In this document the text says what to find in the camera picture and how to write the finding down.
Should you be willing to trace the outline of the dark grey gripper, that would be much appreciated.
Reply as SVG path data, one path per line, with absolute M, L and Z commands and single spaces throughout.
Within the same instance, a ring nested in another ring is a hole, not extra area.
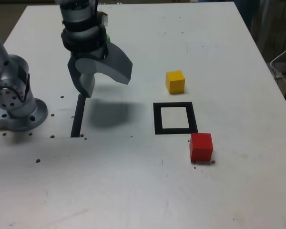
M 111 42 L 107 43 L 107 50 L 71 53 L 69 73 L 75 88 L 84 97 L 92 96 L 95 73 L 105 74 L 123 84 L 131 80 L 133 63 L 128 56 Z

